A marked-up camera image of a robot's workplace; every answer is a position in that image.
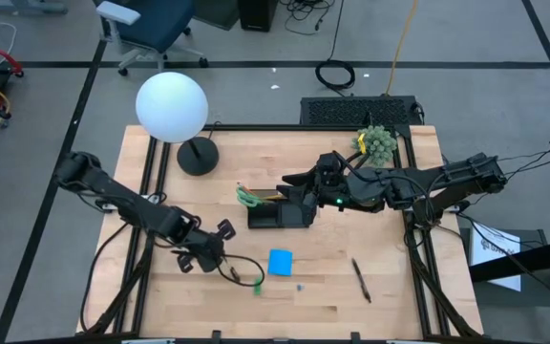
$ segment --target white cable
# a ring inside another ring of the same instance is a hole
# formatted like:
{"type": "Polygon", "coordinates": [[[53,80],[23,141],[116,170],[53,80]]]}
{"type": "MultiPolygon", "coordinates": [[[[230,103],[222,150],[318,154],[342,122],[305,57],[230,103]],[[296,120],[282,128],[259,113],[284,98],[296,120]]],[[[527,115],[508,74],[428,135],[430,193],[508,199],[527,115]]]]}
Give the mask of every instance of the white cable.
{"type": "MultiPolygon", "coordinates": [[[[16,29],[15,26],[13,26],[13,25],[10,24],[10,23],[0,22],[0,25],[7,26],[7,27],[10,27],[10,28],[13,29],[13,33],[12,33],[12,35],[11,35],[10,47],[9,47],[8,50],[6,51],[6,53],[10,54],[12,48],[14,48],[14,42],[16,41],[16,33],[18,32],[18,30],[16,29]]],[[[0,59],[0,64],[2,64],[5,60],[6,60],[5,57],[1,57],[1,59],[0,59]]]]}

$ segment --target lamp base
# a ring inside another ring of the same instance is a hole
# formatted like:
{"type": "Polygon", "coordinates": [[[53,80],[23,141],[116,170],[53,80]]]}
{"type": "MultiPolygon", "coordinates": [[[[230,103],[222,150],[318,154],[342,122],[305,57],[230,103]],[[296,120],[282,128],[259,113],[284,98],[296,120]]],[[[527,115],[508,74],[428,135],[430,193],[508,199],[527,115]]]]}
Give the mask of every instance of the lamp base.
{"type": "Polygon", "coordinates": [[[192,138],[184,142],[178,150],[178,164],[191,176],[202,176],[211,172],[216,168],[219,159],[216,143],[207,138],[192,138]]]}

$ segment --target white paper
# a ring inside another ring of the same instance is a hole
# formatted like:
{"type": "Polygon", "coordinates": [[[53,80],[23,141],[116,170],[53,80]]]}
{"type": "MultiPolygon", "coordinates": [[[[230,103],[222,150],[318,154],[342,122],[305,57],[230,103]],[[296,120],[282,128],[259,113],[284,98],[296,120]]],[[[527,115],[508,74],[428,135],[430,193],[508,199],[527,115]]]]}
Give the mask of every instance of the white paper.
{"type": "MultiPolygon", "coordinates": [[[[477,231],[480,230],[481,234],[491,242],[506,250],[509,254],[519,253],[520,251],[520,238],[505,233],[501,230],[497,230],[491,227],[487,227],[482,224],[475,223],[475,229],[471,235],[471,257],[470,265],[477,265],[485,262],[492,261],[497,258],[504,257],[505,254],[493,245],[483,239],[477,231]]],[[[498,286],[508,288],[510,290],[521,291],[521,276],[510,276],[504,278],[498,278],[489,281],[498,286]]]]}

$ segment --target blue chair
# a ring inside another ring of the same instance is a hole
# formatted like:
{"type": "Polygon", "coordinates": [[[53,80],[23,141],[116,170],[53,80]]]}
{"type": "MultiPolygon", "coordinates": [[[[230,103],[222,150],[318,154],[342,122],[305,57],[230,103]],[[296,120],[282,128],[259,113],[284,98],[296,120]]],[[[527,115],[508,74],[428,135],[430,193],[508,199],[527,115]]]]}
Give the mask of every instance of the blue chair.
{"type": "Polygon", "coordinates": [[[173,44],[182,33],[190,34],[188,23],[195,13],[192,0],[95,0],[95,4],[102,38],[124,54],[118,65],[121,75],[128,75],[126,67],[138,60],[156,60],[162,72],[168,51],[195,54],[201,67],[209,65],[202,53],[173,44]]]}

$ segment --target blue block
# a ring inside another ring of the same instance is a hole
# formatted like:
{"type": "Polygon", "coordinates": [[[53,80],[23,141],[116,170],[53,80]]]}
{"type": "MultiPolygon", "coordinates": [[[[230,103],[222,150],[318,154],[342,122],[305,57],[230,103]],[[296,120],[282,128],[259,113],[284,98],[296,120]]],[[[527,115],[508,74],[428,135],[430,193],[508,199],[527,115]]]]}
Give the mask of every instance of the blue block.
{"type": "Polygon", "coordinates": [[[292,252],[272,249],[268,255],[268,273],[280,276],[292,275],[292,252]]]}

